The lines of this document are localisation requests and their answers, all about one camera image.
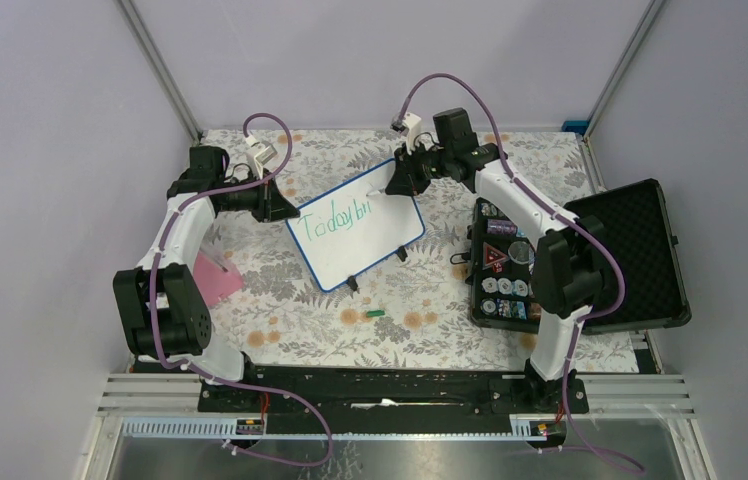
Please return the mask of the blue framed whiteboard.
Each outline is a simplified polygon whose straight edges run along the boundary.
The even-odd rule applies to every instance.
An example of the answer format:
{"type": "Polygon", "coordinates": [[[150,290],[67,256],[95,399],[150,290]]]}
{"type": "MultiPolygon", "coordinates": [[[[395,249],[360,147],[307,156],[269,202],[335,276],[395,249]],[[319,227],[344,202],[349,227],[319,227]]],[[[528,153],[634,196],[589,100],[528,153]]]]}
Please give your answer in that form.
{"type": "Polygon", "coordinates": [[[286,222],[318,289],[331,292],[396,254],[426,232],[416,200],[406,196],[368,198],[384,190],[393,159],[304,203],[286,222]]]}

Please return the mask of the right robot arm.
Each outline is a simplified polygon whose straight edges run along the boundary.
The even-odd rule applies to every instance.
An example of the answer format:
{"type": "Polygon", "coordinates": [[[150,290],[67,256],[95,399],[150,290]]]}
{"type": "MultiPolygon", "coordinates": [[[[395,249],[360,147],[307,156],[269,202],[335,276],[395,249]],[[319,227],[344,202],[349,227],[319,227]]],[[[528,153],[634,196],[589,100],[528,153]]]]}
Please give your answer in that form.
{"type": "Polygon", "coordinates": [[[542,317],[538,343],[525,366],[533,378],[523,386],[525,402],[547,412],[563,398],[562,383],[572,370],[573,355],[585,321],[599,317],[597,303],[610,291],[618,309],[626,295],[622,270],[602,242],[603,224],[579,217],[553,202],[510,165],[501,141],[482,145],[466,110],[435,116],[437,143],[423,147],[419,116],[401,111],[391,127],[404,138],[395,152],[396,167],[383,192],[414,197],[434,179],[450,179],[492,203],[524,232],[533,252],[531,286],[542,317]]]}

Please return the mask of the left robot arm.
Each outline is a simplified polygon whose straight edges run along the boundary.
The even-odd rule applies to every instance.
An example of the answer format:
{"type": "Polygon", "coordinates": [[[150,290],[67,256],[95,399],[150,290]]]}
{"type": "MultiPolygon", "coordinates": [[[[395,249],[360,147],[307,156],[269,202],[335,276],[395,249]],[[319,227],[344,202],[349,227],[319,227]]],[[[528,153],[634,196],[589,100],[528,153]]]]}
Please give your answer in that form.
{"type": "Polygon", "coordinates": [[[259,401],[260,385],[245,374],[249,359],[213,338],[213,323],[192,272],[205,234],[221,212],[247,211],[262,223],[296,218],[265,163],[273,145],[246,139],[244,179],[221,147],[190,149],[188,168],[166,192],[166,215],[137,266],[118,271],[113,291],[129,351],[165,368],[197,373],[223,384],[222,398],[238,411],[259,401]]]}

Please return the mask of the pink metronome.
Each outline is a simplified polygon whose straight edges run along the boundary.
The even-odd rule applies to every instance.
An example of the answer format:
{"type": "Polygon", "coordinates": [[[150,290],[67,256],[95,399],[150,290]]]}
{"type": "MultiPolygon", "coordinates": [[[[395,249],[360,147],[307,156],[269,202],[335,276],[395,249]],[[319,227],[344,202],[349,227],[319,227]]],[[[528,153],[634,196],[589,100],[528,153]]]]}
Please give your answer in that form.
{"type": "Polygon", "coordinates": [[[219,304],[244,287],[241,273],[224,256],[216,258],[199,252],[192,275],[208,307],[219,304]]]}

